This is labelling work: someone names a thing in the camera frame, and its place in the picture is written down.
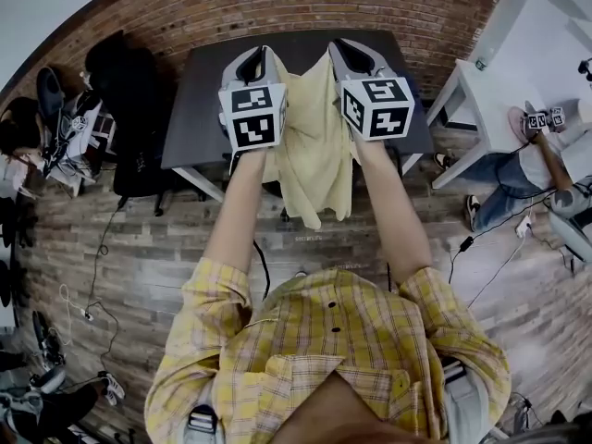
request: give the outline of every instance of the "backpack strap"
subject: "backpack strap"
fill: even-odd
[[[212,378],[179,427],[179,444],[225,444],[224,428],[212,406]]]
[[[493,426],[483,379],[458,360],[444,366],[444,404],[450,444],[477,444]]]

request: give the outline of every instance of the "towel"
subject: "towel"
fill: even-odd
[[[301,76],[289,74],[274,57],[288,88],[288,109],[281,142],[267,154],[264,182],[279,181],[287,214],[317,230],[318,212],[330,208],[340,221],[352,211],[355,147],[336,104],[328,51]]]

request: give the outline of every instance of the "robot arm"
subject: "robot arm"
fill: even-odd
[[[407,136],[415,107],[407,80],[381,54],[352,40],[335,40],[329,55],[350,128],[365,140]]]
[[[232,152],[279,144],[286,121],[286,84],[273,52],[259,46],[239,55],[222,74],[220,123]]]

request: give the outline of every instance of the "yellow cloth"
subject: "yellow cloth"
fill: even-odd
[[[247,277],[203,258],[183,298],[146,401],[154,443],[177,442],[179,424],[212,378],[214,408],[232,444],[268,442],[333,372],[381,420],[444,438],[439,355],[483,378],[492,424],[508,401],[504,353],[430,268],[399,293],[335,269],[296,277],[273,291],[247,325]]]
[[[352,210],[352,141],[341,117],[328,51],[302,76],[289,74],[275,56],[288,86],[286,125],[269,151],[264,182],[278,180],[286,212],[308,228],[321,228],[317,212],[330,207],[337,220]]]

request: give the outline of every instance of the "sneaker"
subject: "sneaker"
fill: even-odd
[[[481,203],[476,198],[476,196],[469,195],[466,196],[464,201],[464,208],[466,209],[466,214],[469,217],[469,225],[471,226],[471,230],[474,230],[473,221],[475,220],[477,212],[479,212],[479,209],[481,208]]]
[[[107,399],[107,402],[111,406],[117,406],[117,397],[115,396],[115,393],[113,391],[111,391],[110,389],[108,389],[105,392],[105,398]]]
[[[99,378],[107,380],[107,392],[111,391],[120,400],[123,400],[126,397],[126,392],[123,387],[119,385],[119,382],[117,382],[117,380],[115,380],[115,378],[109,372],[106,372],[105,370],[99,372]]]
[[[452,166],[452,158],[450,158],[447,154],[434,153],[433,159],[434,163],[436,163],[442,171],[446,171]]]

